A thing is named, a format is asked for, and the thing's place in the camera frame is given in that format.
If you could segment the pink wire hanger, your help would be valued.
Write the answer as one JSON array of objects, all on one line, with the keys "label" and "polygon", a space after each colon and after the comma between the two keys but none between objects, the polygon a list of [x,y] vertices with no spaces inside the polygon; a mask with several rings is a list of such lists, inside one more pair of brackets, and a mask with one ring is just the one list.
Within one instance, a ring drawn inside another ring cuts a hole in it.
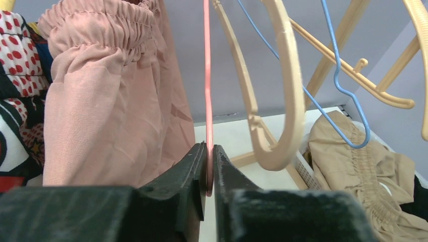
[{"label": "pink wire hanger", "polygon": [[209,0],[203,1],[204,23],[204,58],[205,58],[205,116],[206,116],[206,195],[210,197],[213,189],[213,122],[211,104],[211,47],[210,47],[210,17]]}]

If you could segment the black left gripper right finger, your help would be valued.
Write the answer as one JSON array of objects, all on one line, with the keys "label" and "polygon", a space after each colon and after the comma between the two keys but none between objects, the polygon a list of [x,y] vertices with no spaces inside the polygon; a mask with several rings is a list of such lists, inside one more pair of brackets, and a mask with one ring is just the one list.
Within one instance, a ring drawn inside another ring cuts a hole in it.
[{"label": "black left gripper right finger", "polygon": [[266,190],[213,148],[218,241],[376,241],[348,193]]}]

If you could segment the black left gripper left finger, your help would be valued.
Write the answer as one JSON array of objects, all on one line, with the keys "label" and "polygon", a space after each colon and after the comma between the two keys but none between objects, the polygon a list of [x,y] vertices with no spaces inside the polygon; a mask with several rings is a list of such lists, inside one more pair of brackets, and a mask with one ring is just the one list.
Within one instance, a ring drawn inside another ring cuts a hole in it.
[{"label": "black left gripper left finger", "polygon": [[198,241],[207,148],[136,189],[25,187],[1,196],[1,241]]}]

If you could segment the blue hanger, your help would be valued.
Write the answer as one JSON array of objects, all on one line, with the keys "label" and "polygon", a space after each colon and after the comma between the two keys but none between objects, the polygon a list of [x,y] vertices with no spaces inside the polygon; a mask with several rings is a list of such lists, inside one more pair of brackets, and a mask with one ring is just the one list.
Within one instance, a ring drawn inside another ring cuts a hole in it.
[{"label": "blue hanger", "polygon": [[331,17],[330,17],[330,13],[329,13],[329,8],[328,5],[326,3],[326,1],[321,1],[321,5],[323,8],[323,12],[324,12],[324,17],[326,19],[326,23],[327,23],[327,27],[328,27],[328,31],[329,31],[329,35],[332,41],[332,46],[333,46],[333,53],[334,53],[334,57],[335,57],[335,61],[336,61],[336,69],[333,75],[333,80],[334,80],[334,85],[335,88],[342,94],[348,96],[351,98],[351,100],[353,101],[357,112],[362,120],[362,124],[364,127],[364,133],[365,133],[365,137],[364,140],[360,143],[360,144],[354,144],[350,139],[348,139],[346,137],[346,135],[340,130],[339,126],[336,125],[334,123],[334,121],[329,117],[329,115],[321,108],[321,106],[319,105],[319,103],[315,100],[314,95],[310,94],[309,91],[307,90],[307,88],[303,87],[303,91],[305,94],[307,94],[307,96],[309,97],[309,99],[315,104],[315,106],[317,107],[317,109],[321,112],[322,116],[324,117],[324,119],[326,121],[328,121],[328,123],[330,124],[330,126],[335,130],[335,132],[342,138],[342,140],[351,148],[353,149],[361,149],[363,147],[365,147],[370,139],[371,139],[371,130],[369,127],[369,124],[367,122],[366,116],[362,110],[362,107],[360,105],[360,102],[358,101],[358,98],[356,97],[356,95],[346,89],[344,89],[339,82],[339,72],[341,70],[341,63],[340,63],[340,51],[338,48],[338,44],[337,44],[337,40],[335,37],[335,31],[333,30],[333,25],[332,25],[332,21],[331,21]]}]

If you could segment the black shorts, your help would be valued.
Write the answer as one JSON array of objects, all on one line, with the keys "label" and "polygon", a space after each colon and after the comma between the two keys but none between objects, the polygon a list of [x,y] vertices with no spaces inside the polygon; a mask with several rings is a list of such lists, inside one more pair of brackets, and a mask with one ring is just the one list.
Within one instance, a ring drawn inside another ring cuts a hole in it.
[{"label": "black shorts", "polygon": [[413,202],[401,204],[402,211],[420,217],[427,221],[427,188],[424,188],[414,176]]}]

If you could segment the beige wooden hanger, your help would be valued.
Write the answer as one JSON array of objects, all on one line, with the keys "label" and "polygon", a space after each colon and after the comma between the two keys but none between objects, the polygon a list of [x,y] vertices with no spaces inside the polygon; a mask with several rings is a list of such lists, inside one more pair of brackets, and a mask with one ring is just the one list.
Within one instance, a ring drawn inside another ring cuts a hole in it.
[{"label": "beige wooden hanger", "polygon": [[298,48],[289,16],[282,1],[262,1],[275,35],[277,56],[281,68],[281,83],[270,80],[270,74],[260,73],[262,83],[269,88],[283,91],[285,121],[283,132],[276,143],[270,143],[263,120],[258,114],[258,104],[244,55],[234,29],[220,1],[209,1],[220,20],[231,55],[235,63],[240,90],[247,114],[247,123],[256,162],[265,170],[279,171],[292,161],[303,137],[305,104]]}]

